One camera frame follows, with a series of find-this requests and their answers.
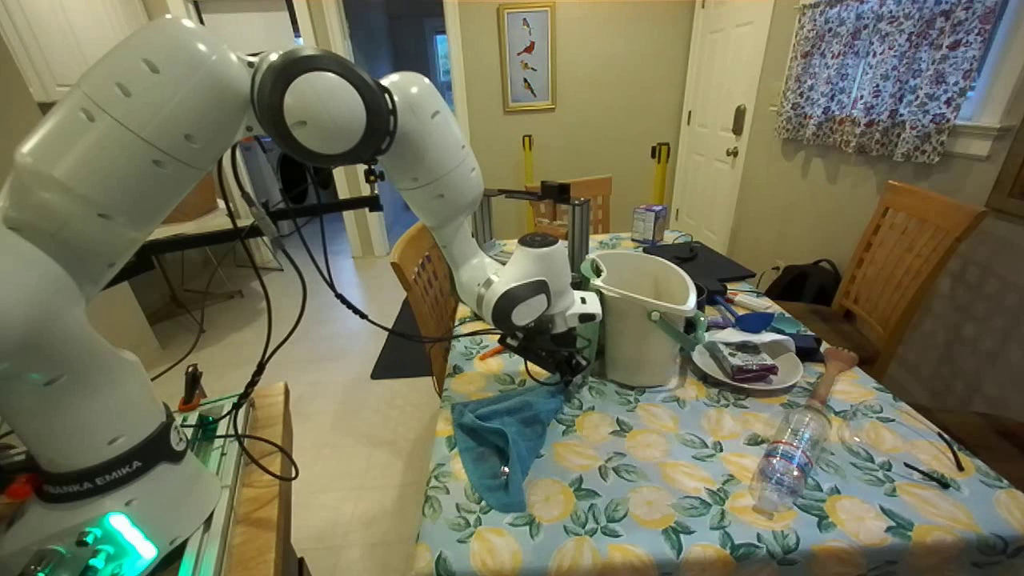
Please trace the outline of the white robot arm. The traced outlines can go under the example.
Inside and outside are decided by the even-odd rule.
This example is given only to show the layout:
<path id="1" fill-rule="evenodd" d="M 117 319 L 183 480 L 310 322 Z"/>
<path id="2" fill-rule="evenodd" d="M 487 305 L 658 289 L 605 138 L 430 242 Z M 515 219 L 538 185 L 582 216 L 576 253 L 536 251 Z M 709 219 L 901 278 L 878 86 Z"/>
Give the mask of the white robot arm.
<path id="1" fill-rule="evenodd" d="M 585 368 L 576 329 L 598 299 L 573 286 L 558 237 L 530 234 L 506 260 L 480 246 L 483 174 L 430 77 L 376 79 L 305 44 L 245 58 L 193 19 L 154 19 L 41 116 L 3 184 L 0 406 L 39 465 L 3 532 L 3 576 L 147 576 L 223 502 L 223 480 L 88 300 L 253 130 L 307 165 L 381 171 L 508 353 L 559 378 Z"/>

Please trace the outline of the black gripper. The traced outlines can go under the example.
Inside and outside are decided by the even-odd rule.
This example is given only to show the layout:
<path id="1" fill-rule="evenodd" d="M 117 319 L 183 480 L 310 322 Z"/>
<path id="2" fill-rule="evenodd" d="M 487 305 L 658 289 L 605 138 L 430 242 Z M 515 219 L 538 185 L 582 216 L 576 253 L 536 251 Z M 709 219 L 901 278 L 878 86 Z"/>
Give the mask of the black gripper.
<path id="1" fill-rule="evenodd" d="M 544 368 L 558 382 L 576 382 L 591 368 L 591 356 L 576 329 L 508 329 L 498 337 L 498 347 Z"/>

